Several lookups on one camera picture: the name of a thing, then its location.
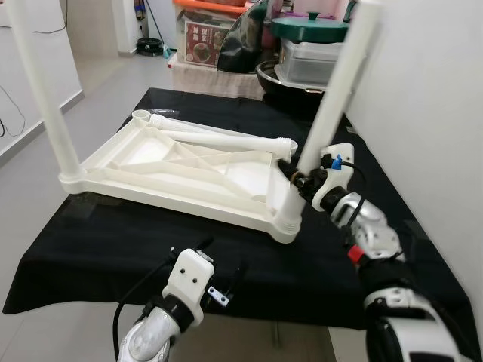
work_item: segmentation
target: floor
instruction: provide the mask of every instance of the floor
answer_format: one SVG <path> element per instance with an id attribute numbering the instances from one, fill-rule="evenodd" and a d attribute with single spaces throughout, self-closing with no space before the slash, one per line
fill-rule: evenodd
<path id="1" fill-rule="evenodd" d="M 94 89 L 129 62 L 129 58 L 123 57 L 98 57 L 76 52 L 73 55 L 85 95 L 91 94 Z"/>
<path id="2" fill-rule="evenodd" d="M 105 69 L 101 84 L 97 71 L 88 74 L 86 97 L 66 113 L 79 158 L 85 159 L 117 129 L 148 87 L 173 87 L 170 70 L 160 58 L 134 57 Z M 45 133 L 0 168 L 0 295 L 8 292 L 17 263 L 66 193 L 57 180 L 58 167 Z M 0 314 L 0 361 L 76 362 L 113 359 L 111 320 L 113 303 L 73 302 L 24 314 Z M 138 316 L 128 305 L 120 320 L 125 334 Z M 172 351 L 175 362 L 188 360 L 327 361 L 325 328 L 281 323 L 280 346 L 275 347 L 272 324 L 208 315 L 189 330 Z M 330 328 L 337 361 L 366 361 L 364 333 Z"/>

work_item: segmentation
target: cable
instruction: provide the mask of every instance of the cable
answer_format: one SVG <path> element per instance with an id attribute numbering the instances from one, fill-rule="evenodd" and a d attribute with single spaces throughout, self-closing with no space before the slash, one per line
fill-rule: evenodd
<path id="1" fill-rule="evenodd" d="M 2 127 L 2 135 L 0 137 L 3 137 L 5 135 L 5 132 L 7 132 L 11 137 L 18 137 L 19 135 L 21 135 L 23 133 L 23 131 L 25 130 L 25 125 L 26 125 L 26 119 L 25 119 L 25 115 L 23 115 L 22 111 L 20 110 L 20 107 L 14 102 L 14 100 L 12 100 L 12 97 L 10 97 L 10 94 L 8 94 L 8 92 L 5 90 L 5 88 L 3 88 L 1 85 L 0 85 L 0 89 L 2 89 L 2 91 L 5 93 L 5 95 L 7 96 L 7 98 L 14 104 L 14 106 L 17 107 L 17 111 L 20 113 L 20 115 L 22 116 L 23 118 L 23 124 L 22 124 L 22 129 L 20 130 L 19 133 L 17 134 L 12 134 L 7 126 L 5 126 L 2 122 L 2 120 L 0 120 L 0 127 Z"/>
<path id="2" fill-rule="evenodd" d="M 2 128 L 2 134 L 0 134 L 0 138 L 2 138 L 5 135 L 5 126 L 1 119 L 0 119 L 0 127 Z"/>
<path id="3" fill-rule="evenodd" d="M 35 34 L 54 34 L 56 32 L 61 32 L 67 27 L 67 23 L 63 24 L 63 27 L 57 30 L 52 30 L 51 32 L 39 32 L 39 31 L 34 31 Z"/>
<path id="4" fill-rule="evenodd" d="M 114 318 L 112 319 L 112 343 L 114 345 L 114 355 L 115 360 L 117 361 L 119 358 L 119 337 L 118 337 L 118 323 L 119 323 L 119 316 L 121 315 L 121 311 L 124 308 L 126 301 L 128 300 L 129 296 L 138 288 L 140 287 L 147 279 L 152 277 L 156 272 L 159 271 L 162 267 L 166 266 L 170 262 L 173 262 L 173 257 L 168 257 L 163 262 L 161 262 L 158 266 L 156 266 L 153 270 L 149 273 L 144 275 L 119 301 L 117 308 L 115 309 Z"/>
<path id="5" fill-rule="evenodd" d="M 151 13 L 152 20 L 154 21 L 154 25 L 156 25 L 156 29 L 158 30 L 158 34 L 159 34 L 159 38 L 161 39 L 161 43 L 163 43 L 163 45 L 164 45 L 165 44 L 165 41 L 163 40 L 163 37 L 161 35 L 161 32 L 159 31 L 158 22 L 156 21 L 156 18 L 154 17 L 154 14 L 152 13 L 151 5 L 149 5 L 148 0 L 146 0 L 146 3 L 148 4 L 148 9 L 149 9 L 149 12 Z"/>
<path id="6" fill-rule="evenodd" d="M 352 169 L 354 169 L 355 171 L 357 171 L 358 174 L 361 175 L 361 178 L 362 178 L 362 181 L 364 182 L 365 188 L 368 187 L 368 179 L 366 179 L 366 177 L 364 175 L 364 172 L 359 167 L 355 166 L 351 162 L 345 162 L 345 161 L 343 161 L 341 164 L 343 166 L 351 167 Z M 357 204 L 357 207 L 355 207 L 354 212 L 352 212 L 352 215 L 349 218 L 349 221 L 347 221 L 347 224 L 345 224 L 345 226 L 343 227 L 343 234 L 345 236 L 346 241 L 348 241 L 348 237 L 349 237 L 349 234 L 350 234 L 349 233 L 350 227 L 354 223 L 354 220 L 357 217 L 357 215 L 359 214 L 359 212 L 361 211 L 362 205 L 363 205 L 364 201 L 365 201 L 365 196 L 362 195 L 361 196 L 361 200 Z"/>
<path id="7" fill-rule="evenodd" d="M 66 0 L 66 19 L 63 22 L 63 27 L 60 28 L 60 29 L 57 29 L 57 30 L 52 30 L 51 32 L 41 32 L 41 31 L 36 30 L 36 31 L 34 31 L 34 33 L 35 34 L 46 34 L 46 35 L 50 35 L 50 34 L 54 34 L 56 32 L 61 32 L 64 29 L 67 29 L 67 20 L 68 19 L 69 19 L 69 0 Z M 6 25 L 0 25 L 0 28 L 12 29 L 11 26 L 6 26 Z"/>

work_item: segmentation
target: green pot lid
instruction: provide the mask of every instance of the green pot lid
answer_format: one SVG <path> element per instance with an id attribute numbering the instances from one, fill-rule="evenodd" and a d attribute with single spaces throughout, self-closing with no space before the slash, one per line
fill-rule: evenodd
<path id="1" fill-rule="evenodd" d="M 296 43 L 341 43 L 346 37 L 349 24 L 336 20 L 317 19 L 318 13 L 309 13 L 309 19 L 281 17 L 272 21 L 272 34 Z"/>

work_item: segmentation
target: white plastic tray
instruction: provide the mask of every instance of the white plastic tray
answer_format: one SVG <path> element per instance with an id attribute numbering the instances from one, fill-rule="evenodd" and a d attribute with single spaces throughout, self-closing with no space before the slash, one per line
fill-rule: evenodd
<path id="1" fill-rule="evenodd" d="M 139 118 L 126 124 L 82 166 L 87 171 L 82 181 L 85 191 L 142 199 L 270 234 L 277 232 L 272 227 L 273 217 L 290 188 L 270 152 L 178 142 Z M 276 239 L 281 238 L 283 235 L 277 235 Z"/>

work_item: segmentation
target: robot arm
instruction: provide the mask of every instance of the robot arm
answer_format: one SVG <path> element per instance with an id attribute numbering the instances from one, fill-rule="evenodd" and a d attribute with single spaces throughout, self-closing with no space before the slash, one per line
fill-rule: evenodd
<path id="1" fill-rule="evenodd" d="M 182 251 L 162 297 L 153 298 L 147 318 L 136 323 L 121 341 L 118 361 L 164 362 L 180 334 L 203 321 L 200 303 L 205 294 L 226 307 L 231 295 L 208 287 L 213 273 L 212 258 L 200 250 Z"/>
<path id="2" fill-rule="evenodd" d="M 308 176 L 283 160 L 278 165 L 300 195 L 316 210 L 328 212 L 344 233 L 347 256 L 365 292 L 369 360 L 461 361 L 441 316 L 416 291 L 398 235 L 387 225 L 384 213 L 346 190 L 352 173 L 342 160 L 353 160 L 353 149 L 348 146 L 322 150 L 321 163 L 328 168 L 315 169 Z"/>

